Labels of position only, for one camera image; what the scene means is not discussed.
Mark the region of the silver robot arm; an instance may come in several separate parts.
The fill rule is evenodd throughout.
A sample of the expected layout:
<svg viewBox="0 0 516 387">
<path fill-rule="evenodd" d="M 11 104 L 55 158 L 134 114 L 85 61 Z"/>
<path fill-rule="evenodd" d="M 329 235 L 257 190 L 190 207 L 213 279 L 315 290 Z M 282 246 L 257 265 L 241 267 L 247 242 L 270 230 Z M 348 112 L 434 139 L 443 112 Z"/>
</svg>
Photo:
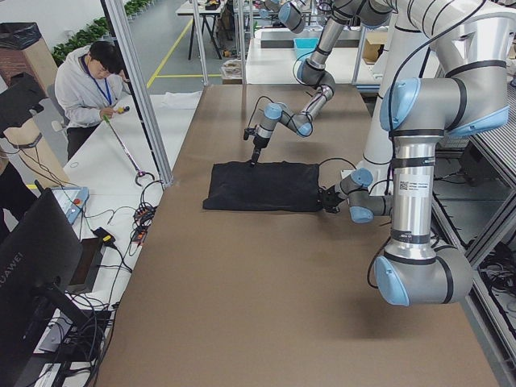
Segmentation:
<svg viewBox="0 0 516 387">
<path fill-rule="evenodd" d="M 312 134 L 314 118 L 335 93 L 335 79 L 326 71 L 326 61 L 344 22 L 357 17 L 366 27 L 376 28 L 388 19 L 393 9 L 385 1 L 324 1 L 318 8 L 327 14 L 327 21 L 314 51 L 302 59 L 297 72 L 299 83 L 315 89 L 316 93 L 299 113 L 283 102 L 270 102 L 264 108 L 260 123 L 244 129 L 244 139 L 254 137 L 251 166 L 257 165 L 261 150 L 268 146 L 278 123 L 301 137 Z"/>
<path fill-rule="evenodd" d="M 474 135 L 506 124 L 506 56 L 515 11 L 491 1 L 352 1 L 345 8 L 371 26 L 397 13 L 427 37 L 444 75 L 395 77 L 386 91 L 380 123 L 393 143 L 392 194 L 371 196 L 372 174 L 357 169 L 320 190 L 322 207 L 335 212 L 346 202 L 356 223 L 390 216 L 389 241 L 372 263 L 388 303 L 458 302 L 472 288 L 472 268 L 456 248 L 431 241 L 435 147 L 445 135 Z"/>
</svg>

